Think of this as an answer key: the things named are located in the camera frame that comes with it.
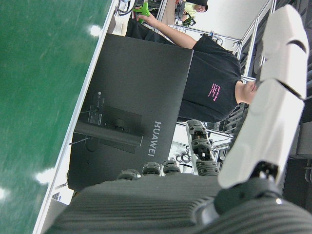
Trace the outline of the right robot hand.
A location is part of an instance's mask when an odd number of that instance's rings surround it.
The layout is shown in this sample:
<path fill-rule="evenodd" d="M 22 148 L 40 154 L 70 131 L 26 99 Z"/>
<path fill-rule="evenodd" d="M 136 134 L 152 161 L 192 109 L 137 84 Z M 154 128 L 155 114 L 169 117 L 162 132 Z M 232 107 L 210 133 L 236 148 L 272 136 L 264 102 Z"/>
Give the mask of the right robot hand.
<path fill-rule="evenodd" d="M 220 170 L 143 175 L 85 188 L 50 234 L 309 234 L 278 188 L 304 109 L 309 43 L 291 5 L 268 17 L 257 94 Z"/>

